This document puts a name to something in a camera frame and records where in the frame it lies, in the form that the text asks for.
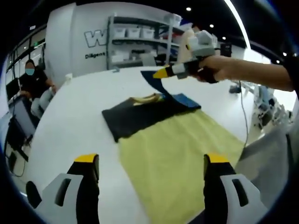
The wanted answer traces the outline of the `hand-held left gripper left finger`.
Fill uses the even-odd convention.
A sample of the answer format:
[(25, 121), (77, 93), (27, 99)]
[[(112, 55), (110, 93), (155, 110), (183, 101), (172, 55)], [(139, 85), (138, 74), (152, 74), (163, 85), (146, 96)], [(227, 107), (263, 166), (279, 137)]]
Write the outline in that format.
[(42, 193), (42, 218), (48, 224), (98, 224), (99, 155), (76, 158)]

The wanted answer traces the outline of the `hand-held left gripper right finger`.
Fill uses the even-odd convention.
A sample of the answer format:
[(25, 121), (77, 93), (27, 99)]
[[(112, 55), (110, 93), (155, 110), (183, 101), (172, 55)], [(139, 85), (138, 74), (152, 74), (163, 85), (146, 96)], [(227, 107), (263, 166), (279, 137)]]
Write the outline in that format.
[(219, 154), (204, 155), (204, 222), (256, 224), (268, 209), (259, 189)]

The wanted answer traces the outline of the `person's right hand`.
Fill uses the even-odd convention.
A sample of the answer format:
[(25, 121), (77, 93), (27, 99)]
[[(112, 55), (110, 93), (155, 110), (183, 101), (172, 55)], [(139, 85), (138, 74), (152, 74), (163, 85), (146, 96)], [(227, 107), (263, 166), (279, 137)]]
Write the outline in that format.
[(226, 57), (223, 56), (208, 56), (204, 57), (199, 62), (199, 69), (195, 78), (200, 82), (215, 84), (223, 81), (225, 75)]

